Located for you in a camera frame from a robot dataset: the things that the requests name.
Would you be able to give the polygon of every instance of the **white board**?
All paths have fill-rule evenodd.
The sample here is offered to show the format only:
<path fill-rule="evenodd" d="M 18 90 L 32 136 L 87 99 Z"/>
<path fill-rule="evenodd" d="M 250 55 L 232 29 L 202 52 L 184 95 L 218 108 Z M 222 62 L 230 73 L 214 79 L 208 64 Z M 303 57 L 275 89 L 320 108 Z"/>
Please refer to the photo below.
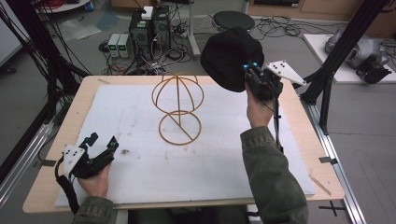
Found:
<path fill-rule="evenodd" d="M 321 63 L 324 63 L 327 56 L 329 56 L 324 48 L 330 37 L 332 37 L 332 35 L 304 35 L 305 42 L 308 44 L 309 48 L 314 51 Z M 385 65 L 384 68 L 392 73 L 385 76 L 377 84 L 396 83 L 396 73 L 387 65 Z M 341 64 L 340 68 L 335 73 L 334 81 L 339 84 L 365 84 L 365 82 L 356 75 L 356 69 L 350 67 L 347 63 Z"/>
<path fill-rule="evenodd" d="M 251 199 L 239 136 L 249 129 L 246 93 L 204 85 L 204 102 L 194 112 L 202 123 L 201 135 L 186 146 L 174 146 L 159 135 L 164 113 L 152 103 L 153 89 L 154 86 L 101 86 L 81 128 L 76 145 L 93 132 L 99 135 L 89 148 L 91 157 L 106 148 L 112 135 L 120 143 L 110 168 L 108 199 L 115 204 Z M 176 91 L 172 90 L 163 92 L 161 103 L 177 109 Z M 191 88 L 191 93 L 198 98 L 201 94 L 198 88 Z M 187 93 L 182 91 L 180 95 L 184 107 L 189 101 Z M 315 190 L 304 161 L 287 118 L 280 111 L 280 140 L 290 170 L 304 193 L 313 195 Z M 126 155 L 121 153 L 124 149 L 129 151 Z M 75 189 L 82 202 L 85 194 L 77 180 Z M 55 205 L 68 205 L 62 190 Z"/>

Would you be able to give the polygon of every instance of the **human hand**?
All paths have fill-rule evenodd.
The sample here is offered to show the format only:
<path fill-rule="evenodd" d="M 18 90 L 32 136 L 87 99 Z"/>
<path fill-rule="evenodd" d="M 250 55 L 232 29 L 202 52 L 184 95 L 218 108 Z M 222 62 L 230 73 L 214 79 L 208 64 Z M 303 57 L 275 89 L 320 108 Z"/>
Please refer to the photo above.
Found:
<path fill-rule="evenodd" d="M 87 192 L 89 196 L 105 198 L 108 190 L 108 171 L 111 163 L 93 177 L 88 179 L 79 178 L 78 183 Z"/>
<path fill-rule="evenodd" d="M 254 97 L 248 84 L 245 82 L 247 90 L 247 119 L 251 128 L 268 126 L 271 117 L 274 115 L 274 104 L 272 101 L 261 102 Z"/>

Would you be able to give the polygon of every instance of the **black pole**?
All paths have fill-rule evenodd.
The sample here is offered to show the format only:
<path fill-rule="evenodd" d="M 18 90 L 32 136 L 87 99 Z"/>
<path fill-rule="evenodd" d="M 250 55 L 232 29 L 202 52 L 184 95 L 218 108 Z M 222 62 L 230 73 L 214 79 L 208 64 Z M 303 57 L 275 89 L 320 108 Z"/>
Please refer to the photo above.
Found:
<path fill-rule="evenodd" d="M 323 92 L 319 125 L 325 134 L 328 134 L 327 118 L 329 113 L 332 79 L 334 78 L 335 72 L 347 58 L 349 52 L 352 51 L 359 42 L 387 2 L 388 0 L 365 0 L 341 35 L 340 39 L 335 44 L 332 52 L 329 54 L 323 65 L 316 73 L 304 79 L 305 81 L 312 80 L 312 83 L 306 92 L 301 95 L 301 99 L 303 101 L 314 105 L 319 95 Z"/>

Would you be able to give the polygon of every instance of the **person's left hand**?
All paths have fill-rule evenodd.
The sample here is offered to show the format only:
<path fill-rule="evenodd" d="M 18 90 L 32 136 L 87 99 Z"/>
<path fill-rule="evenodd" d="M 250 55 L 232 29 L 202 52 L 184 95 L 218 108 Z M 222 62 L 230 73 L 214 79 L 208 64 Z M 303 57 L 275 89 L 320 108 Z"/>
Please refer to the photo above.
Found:
<path fill-rule="evenodd" d="M 78 179 L 78 183 L 87 192 L 89 196 L 105 198 L 108 191 L 108 171 L 111 163 L 107 165 L 99 175 L 90 177 L 88 179 Z"/>

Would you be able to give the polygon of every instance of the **wooden table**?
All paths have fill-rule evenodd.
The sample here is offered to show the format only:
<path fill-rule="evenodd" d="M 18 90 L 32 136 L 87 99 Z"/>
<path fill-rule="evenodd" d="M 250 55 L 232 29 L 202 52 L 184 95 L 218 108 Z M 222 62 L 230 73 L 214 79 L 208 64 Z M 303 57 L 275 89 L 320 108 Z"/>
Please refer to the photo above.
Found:
<path fill-rule="evenodd" d="M 198 77 L 200 85 L 213 84 L 211 77 Z M 85 77 L 78 93 L 71 104 L 49 154 L 47 160 L 59 160 L 65 144 L 75 143 L 84 120 L 91 108 L 92 100 L 96 90 L 101 85 L 155 85 L 161 82 L 162 77 Z M 308 201 L 341 200 L 344 191 L 334 172 L 332 166 L 321 163 L 318 158 L 326 157 L 322 145 L 305 114 L 303 106 L 288 81 L 284 81 L 284 89 L 280 95 L 279 102 L 288 117 L 291 131 L 295 141 L 301 150 L 307 171 L 313 180 L 316 194 L 307 196 Z M 42 167 L 32 189 L 23 205 L 26 213 L 45 213 L 69 211 L 69 208 L 55 207 L 54 202 L 58 196 L 60 187 L 55 181 L 54 167 Z M 252 204 L 250 200 L 228 200 L 210 202 L 188 202 L 188 203 L 149 203 L 149 204 L 118 204 L 116 209 L 133 209 L 148 207 L 173 207 L 173 206 L 205 206 L 205 205 L 227 205 L 227 204 Z"/>

